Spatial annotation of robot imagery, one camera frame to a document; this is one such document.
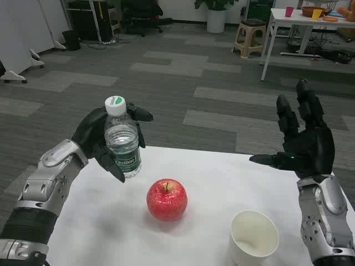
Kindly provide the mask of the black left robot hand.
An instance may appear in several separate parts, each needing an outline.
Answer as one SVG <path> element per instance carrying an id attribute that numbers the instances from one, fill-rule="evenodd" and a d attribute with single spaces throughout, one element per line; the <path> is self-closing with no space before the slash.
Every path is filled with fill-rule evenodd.
<path id="1" fill-rule="evenodd" d="M 122 183 L 141 169 L 140 149 L 146 148 L 139 122 L 153 121 L 153 114 L 128 103 L 119 115 L 111 115 L 106 106 L 89 113 L 79 124 L 72 140 L 85 156 Z"/>

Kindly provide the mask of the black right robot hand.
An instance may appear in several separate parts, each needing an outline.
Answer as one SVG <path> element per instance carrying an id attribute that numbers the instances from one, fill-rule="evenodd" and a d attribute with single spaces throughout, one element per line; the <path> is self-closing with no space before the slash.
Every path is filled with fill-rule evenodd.
<path id="1" fill-rule="evenodd" d="M 305 129 L 299 132 L 296 113 L 286 97 L 279 95 L 276 106 L 278 125 L 284 134 L 284 151 L 274 155 L 253 155 L 249 160 L 279 170 L 294 171 L 300 179 L 329 175 L 332 173 L 335 145 L 331 129 L 323 119 L 321 102 L 305 78 L 298 81 L 296 91 Z"/>

